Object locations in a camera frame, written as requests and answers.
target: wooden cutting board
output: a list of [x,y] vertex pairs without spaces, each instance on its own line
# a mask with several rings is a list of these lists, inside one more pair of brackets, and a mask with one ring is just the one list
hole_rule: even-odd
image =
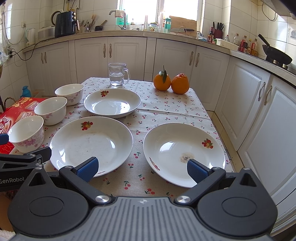
[[187,19],[187,18],[180,18],[180,17],[175,17],[175,16],[170,16],[171,18],[171,26],[170,28],[173,29],[173,28],[177,28],[179,29],[181,26],[184,26],[185,28],[190,28],[190,29],[194,29],[194,32],[193,31],[187,31],[187,35],[190,35],[190,36],[194,36],[196,37],[197,35],[197,22],[194,21],[194,20],[191,20],[191,19]]

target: floor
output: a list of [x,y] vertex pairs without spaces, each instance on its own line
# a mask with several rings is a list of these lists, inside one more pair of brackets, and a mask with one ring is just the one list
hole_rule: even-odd
[[228,156],[231,159],[232,168],[235,172],[239,172],[243,167],[242,160],[240,159],[238,153],[235,151],[226,131],[224,130],[224,127],[222,126],[219,118],[213,111],[207,111],[209,117],[211,118],[219,136],[220,139],[224,145],[224,148],[226,149],[226,152],[228,152]]

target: white kettle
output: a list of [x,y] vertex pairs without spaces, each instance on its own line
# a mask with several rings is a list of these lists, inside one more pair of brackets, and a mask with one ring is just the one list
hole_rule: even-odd
[[35,44],[35,28],[27,29],[25,32],[26,46]]

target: cherry print tablecloth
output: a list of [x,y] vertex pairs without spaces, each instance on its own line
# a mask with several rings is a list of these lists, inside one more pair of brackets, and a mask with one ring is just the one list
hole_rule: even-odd
[[[44,126],[45,138],[42,147],[49,145],[51,138],[62,126],[73,120],[91,116],[83,106],[83,100],[87,95],[94,91],[111,88],[108,78],[89,78],[83,84],[85,88],[80,103],[67,106],[67,114],[62,122],[54,126]],[[93,178],[90,184],[113,196],[169,196],[173,199],[187,189],[167,182],[150,168],[143,153],[143,140],[146,133],[163,123],[180,122],[203,129],[215,138],[224,150],[222,142],[193,89],[189,89],[185,95],[178,95],[171,89],[164,92],[158,91],[151,82],[133,80],[123,88],[132,90],[141,97],[141,105],[138,109],[118,119],[130,129],[133,135],[132,152],[118,169]],[[228,156],[226,152],[224,154],[226,155],[225,170],[232,172]],[[44,168],[48,172],[55,170],[50,161],[44,165]]]

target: glass cup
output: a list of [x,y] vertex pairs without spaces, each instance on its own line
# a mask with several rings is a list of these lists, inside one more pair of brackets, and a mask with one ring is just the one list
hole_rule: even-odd
[[[111,63],[108,64],[110,84],[112,86],[123,86],[130,80],[130,73],[124,63]],[[128,80],[124,82],[124,72],[128,74]]]

